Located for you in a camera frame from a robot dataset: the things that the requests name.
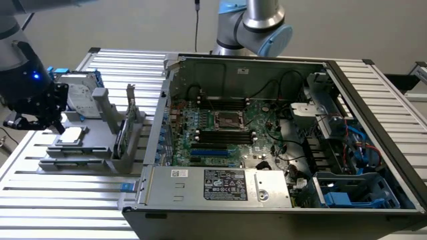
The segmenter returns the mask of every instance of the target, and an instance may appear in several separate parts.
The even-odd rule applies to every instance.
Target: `warning label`
[[[247,201],[245,171],[204,170],[203,197],[213,201]]]

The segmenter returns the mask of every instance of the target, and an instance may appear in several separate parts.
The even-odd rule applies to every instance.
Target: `metal rail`
[[[88,53],[77,70],[97,68],[109,90],[109,101],[125,110],[127,85],[135,84],[139,109],[151,125],[164,81],[165,52],[101,49]],[[399,149],[427,182],[426,120],[395,93],[373,66],[360,60],[335,59],[383,124]],[[143,129],[136,156],[144,156],[151,127]],[[132,183],[141,173],[143,159],[135,160],[129,175],[40,175],[39,160],[55,136],[31,131],[0,168],[0,239],[137,239],[117,209],[120,183]],[[127,193],[125,199],[135,198]],[[423,240],[427,228],[397,232],[381,240]]]

